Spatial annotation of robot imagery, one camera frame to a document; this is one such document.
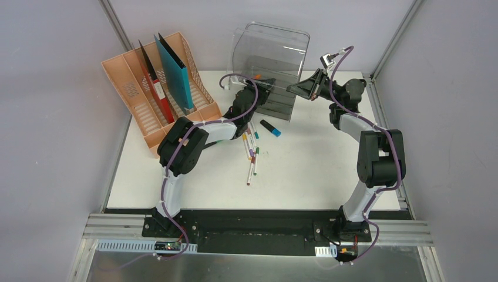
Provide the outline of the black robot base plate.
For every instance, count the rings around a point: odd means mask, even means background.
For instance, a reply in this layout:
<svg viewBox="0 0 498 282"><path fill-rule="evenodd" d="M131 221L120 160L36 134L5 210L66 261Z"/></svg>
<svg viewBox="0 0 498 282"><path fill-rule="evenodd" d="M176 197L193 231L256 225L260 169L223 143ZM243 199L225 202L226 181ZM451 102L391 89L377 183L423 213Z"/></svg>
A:
<svg viewBox="0 0 498 282"><path fill-rule="evenodd" d="M313 256L316 247L369 243L366 222L346 223L337 210L182 210L169 220L146 215L143 237L182 238L199 253Z"/></svg>

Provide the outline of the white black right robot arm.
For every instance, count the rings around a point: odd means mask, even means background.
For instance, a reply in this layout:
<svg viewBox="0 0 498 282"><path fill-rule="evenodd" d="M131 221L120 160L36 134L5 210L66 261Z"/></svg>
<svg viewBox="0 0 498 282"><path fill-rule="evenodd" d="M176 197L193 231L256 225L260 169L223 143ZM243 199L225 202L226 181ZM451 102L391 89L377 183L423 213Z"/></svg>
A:
<svg viewBox="0 0 498 282"><path fill-rule="evenodd" d="M350 79L340 85L322 69L317 69L306 80L287 86L288 92L307 100L330 100L330 123L359 144L358 184L348 201L339 208L331 226L321 231L321 236L330 241L357 238L370 241L369 212L380 195L394 190L406 174L402 132L383 129L359 111L365 88L365 79Z"/></svg>

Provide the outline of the red folder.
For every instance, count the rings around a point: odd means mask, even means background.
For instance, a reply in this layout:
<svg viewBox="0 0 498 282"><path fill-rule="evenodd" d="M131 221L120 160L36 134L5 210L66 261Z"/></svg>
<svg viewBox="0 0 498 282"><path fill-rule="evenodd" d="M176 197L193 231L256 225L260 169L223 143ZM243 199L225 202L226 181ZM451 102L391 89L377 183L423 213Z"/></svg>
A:
<svg viewBox="0 0 498 282"><path fill-rule="evenodd" d="M150 61L150 58L140 41L139 45L140 45L140 53L142 54L143 57L141 68L142 71L144 72L144 76L146 78L146 82L149 86L150 92L153 95L153 99L158 105L166 122L168 124L173 123L174 122L173 112L171 111L169 101L166 98L166 93L162 87L160 79L157 76L157 73Z"/></svg>

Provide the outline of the smoked clear drawer box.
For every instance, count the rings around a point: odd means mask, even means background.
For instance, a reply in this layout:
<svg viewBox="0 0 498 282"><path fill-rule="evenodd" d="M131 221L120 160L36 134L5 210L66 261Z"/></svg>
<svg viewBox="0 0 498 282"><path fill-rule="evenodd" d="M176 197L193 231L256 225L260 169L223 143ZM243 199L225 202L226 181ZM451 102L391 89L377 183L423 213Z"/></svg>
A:
<svg viewBox="0 0 498 282"><path fill-rule="evenodd" d="M309 33L296 29L250 22L234 31L228 56L228 73L240 73L254 79L275 78L275 87L258 113L291 120L296 95L287 86L300 81Z"/></svg>

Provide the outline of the teal folder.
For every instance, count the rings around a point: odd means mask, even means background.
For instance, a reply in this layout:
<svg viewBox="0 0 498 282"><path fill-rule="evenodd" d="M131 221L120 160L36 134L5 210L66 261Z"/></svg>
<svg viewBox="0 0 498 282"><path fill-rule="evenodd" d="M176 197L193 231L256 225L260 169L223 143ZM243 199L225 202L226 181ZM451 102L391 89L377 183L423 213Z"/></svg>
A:
<svg viewBox="0 0 498 282"><path fill-rule="evenodd" d="M160 33L154 39L169 93L182 112L188 115L194 111L194 103L187 67Z"/></svg>

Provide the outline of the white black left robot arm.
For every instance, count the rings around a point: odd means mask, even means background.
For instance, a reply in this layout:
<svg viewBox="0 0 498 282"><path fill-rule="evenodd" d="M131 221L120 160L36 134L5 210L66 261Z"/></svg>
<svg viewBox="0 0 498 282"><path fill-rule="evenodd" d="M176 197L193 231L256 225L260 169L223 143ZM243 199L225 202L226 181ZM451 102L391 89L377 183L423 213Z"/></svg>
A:
<svg viewBox="0 0 498 282"><path fill-rule="evenodd" d="M241 137L249 128L255 110L265 104L276 84L275 78L242 78L245 86L235 94L232 105L221 118L194 122L180 117L157 148L163 181L156 206L162 217L156 229L164 237L173 237L179 230L174 216L180 207L175 198L179 196L183 176L194 169L208 144Z"/></svg>

